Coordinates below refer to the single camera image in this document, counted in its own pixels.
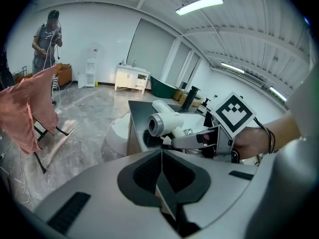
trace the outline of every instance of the fluorescent light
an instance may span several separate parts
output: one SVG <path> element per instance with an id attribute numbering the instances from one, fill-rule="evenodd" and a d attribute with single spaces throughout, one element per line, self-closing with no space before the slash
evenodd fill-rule
<path id="1" fill-rule="evenodd" d="M 309 19 L 305 16 L 305 22 L 308 24 L 308 25 L 310 25 L 310 21 L 309 21 Z"/>
<path id="2" fill-rule="evenodd" d="M 227 66 L 227 67 L 229 67 L 229 68 L 231 68 L 231 69 L 234 69 L 234 70 L 236 70 L 236 71 L 238 71 L 238 72 L 240 72 L 240 73 L 242 73 L 242 74 L 245 73 L 244 70 L 239 69 L 239 68 L 237 68 L 237 67 L 234 67 L 234 66 L 231 66 L 231 65 L 227 65 L 227 64 L 225 64 L 225 63 L 221 63 L 221 64 L 222 64 L 223 66 Z"/>
<path id="3" fill-rule="evenodd" d="M 270 87 L 270 90 L 274 92 L 278 97 L 280 97 L 282 100 L 287 101 L 287 98 L 285 98 L 278 90 L 276 90 L 274 87 Z"/>
<path id="4" fill-rule="evenodd" d="M 195 2 L 192 2 L 188 5 L 185 5 L 179 9 L 177 9 L 175 12 L 182 16 L 186 13 L 189 13 L 193 10 L 198 10 L 198 9 L 202 9 L 208 6 L 212 6 L 212 5 L 217 5 L 217 4 L 223 4 L 224 1 L 223 0 L 197 0 Z"/>

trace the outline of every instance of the pink cloth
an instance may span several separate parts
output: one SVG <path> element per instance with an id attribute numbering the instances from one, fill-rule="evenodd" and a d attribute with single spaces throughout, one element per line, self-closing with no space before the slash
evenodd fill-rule
<path id="1" fill-rule="evenodd" d="M 0 127 L 24 154 L 40 150 L 32 116 L 49 132 L 59 122 L 51 103 L 51 83 L 55 67 L 0 92 Z"/>

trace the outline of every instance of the ceiling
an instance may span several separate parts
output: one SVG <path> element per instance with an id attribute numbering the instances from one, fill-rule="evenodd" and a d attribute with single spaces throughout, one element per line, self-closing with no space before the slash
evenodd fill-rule
<path id="1" fill-rule="evenodd" d="M 190 40 L 215 68 L 242 68 L 286 97 L 309 72 L 308 25 L 288 0 L 224 0 L 183 16 L 195 0 L 35 0 L 38 9 L 70 2 L 106 2 L 144 11 Z"/>

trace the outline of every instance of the concrete floor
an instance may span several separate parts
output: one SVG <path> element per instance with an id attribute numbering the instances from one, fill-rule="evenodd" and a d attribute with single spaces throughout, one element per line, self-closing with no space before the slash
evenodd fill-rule
<path id="1" fill-rule="evenodd" d="M 40 142 L 43 150 L 38 156 L 47 172 L 42 174 L 35 156 L 21 154 L 14 143 L 7 145 L 9 148 L 1 162 L 8 173 L 12 196 L 30 210 L 85 169 L 121 158 L 107 144 L 108 126 L 129 113 L 128 100 L 152 102 L 159 99 L 148 91 L 142 95 L 141 91 L 129 89 L 115 92 L 113 86 L 78 89 L 77 84 L 71 84 L 60 94 L 62 116 L 58 126 L 72 133 L 68 137 L 59 132 L 48 133 Z M 58 92 L 54 92 L 54 97 L 58 106 Z M 174 100 L 163 100 L 176 104 Z"/>

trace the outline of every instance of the man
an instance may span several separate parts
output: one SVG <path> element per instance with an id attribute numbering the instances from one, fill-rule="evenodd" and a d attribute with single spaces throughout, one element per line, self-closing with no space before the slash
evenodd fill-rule
<path id="1" fill-rule="evenodd" d="M 51 67 L 54 64 L 54 46 L 62 46 L 61 27 L 58 26 L 59 11 L 49 13 L 47 23 L 38 28 L 34 35 L 32 48 L 35 50 L 32 62 L 32 73 L 36 73 Z"/>

